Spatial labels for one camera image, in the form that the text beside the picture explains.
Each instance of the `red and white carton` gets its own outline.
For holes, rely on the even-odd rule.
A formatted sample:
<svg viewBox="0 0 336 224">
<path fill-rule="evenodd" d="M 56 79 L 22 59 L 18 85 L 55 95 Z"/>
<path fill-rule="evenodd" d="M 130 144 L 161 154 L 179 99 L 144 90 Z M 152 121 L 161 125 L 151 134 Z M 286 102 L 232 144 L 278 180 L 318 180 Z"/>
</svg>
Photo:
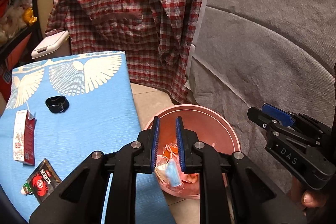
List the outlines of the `red and white carton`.
<svg viewBox="0 0 336 224">
<path fill-rule="evenodd" d="M 13 138 L 14 160 L 34 165 L 35 117 L 26 109 L 16 112 Z"/>
</svg>

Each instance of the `silver screw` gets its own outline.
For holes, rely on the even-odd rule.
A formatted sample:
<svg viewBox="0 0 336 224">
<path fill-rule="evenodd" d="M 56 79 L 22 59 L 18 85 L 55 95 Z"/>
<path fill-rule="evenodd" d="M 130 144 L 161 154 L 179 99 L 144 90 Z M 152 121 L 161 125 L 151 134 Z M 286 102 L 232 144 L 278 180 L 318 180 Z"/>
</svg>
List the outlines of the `silver screw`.
<svg viewBox="0 0 336 224">
<path fill-rule="evenodd" d="M 204 143 L 202 143 L 202 142 L 196 142 L 196 143 L 194 143 L 194 146 L 196 148 L 198 148 L 198 149 L 202 149 L 204 147 Z"/>
<path fill-rule="evenodd" d="M 101 152 L 100 151 L 95 151 L 91 154 L 91 157 L 94 158 L 95 160 L 101 158 Z"/>
<path fill-rule="evenodd" d="M 142 144 L 140 142 L 138 142 L 138 141 L 134 141 L 134 142 L 131 143 L 131 146 L 133 148 L 139 148 L 139 147 L 141 147 L 141 145 Z"/>
<path fill-rule="evenodd" d="M 241 160 L 242 158 L 244 158 L 244 154 L 237 151 L 233 154 L 233 156 L 237 159 L 237 160 Z"/>
</svg>

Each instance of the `fingernail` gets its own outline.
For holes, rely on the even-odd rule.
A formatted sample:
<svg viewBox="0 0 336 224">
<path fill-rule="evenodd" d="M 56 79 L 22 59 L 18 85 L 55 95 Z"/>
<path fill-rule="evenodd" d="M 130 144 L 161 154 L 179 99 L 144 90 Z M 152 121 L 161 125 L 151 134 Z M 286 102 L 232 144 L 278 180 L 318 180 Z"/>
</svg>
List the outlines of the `fingernail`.
<svg viewBox="0 0 336 224">
<path fill-rule="evenodd" d="M 303 197 L 303 201 L 304 203 L 311 203 L 313 202 L 313 197 L 310 194 L 305 194 Z"/>
</svg>

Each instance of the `plaid shirt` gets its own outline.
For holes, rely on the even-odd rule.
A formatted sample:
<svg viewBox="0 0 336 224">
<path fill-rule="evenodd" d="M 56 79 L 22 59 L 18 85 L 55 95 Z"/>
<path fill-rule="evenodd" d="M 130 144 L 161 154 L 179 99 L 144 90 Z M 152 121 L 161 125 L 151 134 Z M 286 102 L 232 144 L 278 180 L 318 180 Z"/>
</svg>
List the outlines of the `plaid shirt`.
<svg viewBox="0 0 336 224">
<path fill-rule="evenodd" d="M 68 30 L 72 54 L 124 50 L 132 82 L 186 102 L 185 68 L 202 0 L 54 0 L 46 35 Z"/>
</svg>

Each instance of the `white trash can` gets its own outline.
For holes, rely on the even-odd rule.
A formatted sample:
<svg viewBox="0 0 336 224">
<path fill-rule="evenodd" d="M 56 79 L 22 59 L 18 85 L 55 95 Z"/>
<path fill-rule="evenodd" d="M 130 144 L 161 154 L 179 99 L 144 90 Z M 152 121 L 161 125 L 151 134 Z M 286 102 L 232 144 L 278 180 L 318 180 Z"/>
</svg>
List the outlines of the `white trash can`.
<svg viewBox="0 0 336 224">
<path fill-rule="evenodd" d="M 35 61 L 71 55 L 69 32 L 63 31 L 45 37 L 31 52 Z"/>
</svg>

